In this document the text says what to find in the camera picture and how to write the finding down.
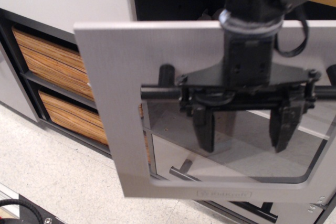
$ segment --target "engraved logo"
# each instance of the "engraved logo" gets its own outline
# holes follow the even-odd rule
[[[249,191],[197,191],[197,196],[211,198],[242,198],[247,199],[252,195]]]

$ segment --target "black shelf frame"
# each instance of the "black shelf frame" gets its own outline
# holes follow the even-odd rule
[[[97,109],[95,102],[86,99],[84,97],[81,97],[78,94],[72,93],[71,91],[68,91],[66,89],[63,89],[55,84],[52,84],[46,80],[41,79],[40,77],[36,76],[35,74],[33,74],[33,72],[31,72],[30,70],[28,70],[26,73],[20,73],[22,77],[28,79],[29,81],[32,81],[34,83],[37,83],[43,87],[49,88],[57,93],[60,93],[62,95],[65,95],[77,102],[80,102],[82,104],[85,104],[86,106],[89,106],[93,109]]]
[[[80,95],[72,93],[68,90],[65,90],[59,86],[56,86],[33,74],[33,72],[29,70],[28,65],[21,53],[21,50],[12,32],[12,26],[14,24],[20,24],[28,28],[34,29],[38,32],[45,33],[46,36],[53,36],[59,39],[60,41],[64,41],[64,43],[69,46],[71,46],[71,44],[73,44],[73,46],[76,46],[76,40],[74,34],[70,34],[68,32],[50,27],[48,25],[36,22],[26,17],[0,9],[0,34],[1,34],[0,37],[2,38],[1,42],[2,44],[4,44],[7,55],[9,56],[9,59],[11,60],[11,63],[39,116],[40,119],[39,123],[49,128],[52,128],[56,132],[65,135],[71,138],[72,140],[106,157],[111,158],[111,153],[107,145],[104,145],[98,141],[92,140],[76,132],[68,130],[54,123],[51,120],[38,93],[38,90],[41,88],[47,88],[51,91],[54,91],[60,95],[69,98],[70,100],[73,100],[74,102],[83,104],[83,107],[92,109],[93,111],[97,111],[97,107],[95,102],[86,99],[84,97],[81,97]]]
[[[96,140],[92,140],[90,138],[87,138],[85,136],[79,135],[71,130],[68,130],[67,128],[64,128],[56,123],[54,123],[50,118],[47,120],[41,119],[42,122],[50,126],[52,129],[56,130],[57,132],[61,133],[66,136],[71,136],[71,139],[75,140],[76,142],[106,156],[109,158],[112,158],[110,149],[107,145],[104,145],[102,143],[99,143]]]

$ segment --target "metal handle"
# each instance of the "metal handle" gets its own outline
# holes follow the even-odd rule
[[[174,166],[172,166],[169,170],[169,173],[182,180],[201,182],[201,180],[199,180],[198,178],[195,178],[188,174],[188,171],[192,165],[193,162],[189,159],[186,159],[183,162],[180,169],[177,169]],[[273,203],[271,202],[264,202],[261,208],[249,202],[243,202],[243,201],[229,201],[229,202],[272,223],[276,223],[278,220],[278,216],[270,212],[273,206]]]

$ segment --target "bolt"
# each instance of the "bolt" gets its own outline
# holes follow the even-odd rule
[[[52,219],[51,218],[47,218],[44,220],[44,224],[52,224]]]
[[[317,75],[317,70],[312,69],[309,71],[309,77],[314,78]]]
[[[181,75],[181,76],[179,76],[179,77],[177,78],[177,83],[178,83],[179,85],[181,85],[181,84],[183,84],[183,83],[186,83],[187,80],[188,80],[188,76],[187,76],[186,74],[183,74],[183,75]]]

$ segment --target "robotic arm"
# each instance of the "robotic arm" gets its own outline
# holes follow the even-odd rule
[[[174,67],[160,68],[159,85],[143,85],[142,99],[179,100],[181,112],[193,118],[199,146],[214,151],[215,111],[270,110],[269,134],[276,152],[286,149],[302,115],[317,99],[334,97],[315,88],[321,73],[272,62],[273,51],[284,57],[301,53],[308,25],[301,4],[307,0],[226,0],[219,17],[225,33],[224,57],[208,69],[184,74],[174,82]],[[283,17],[296,10],[306,39],[292,52],[277,42]]]

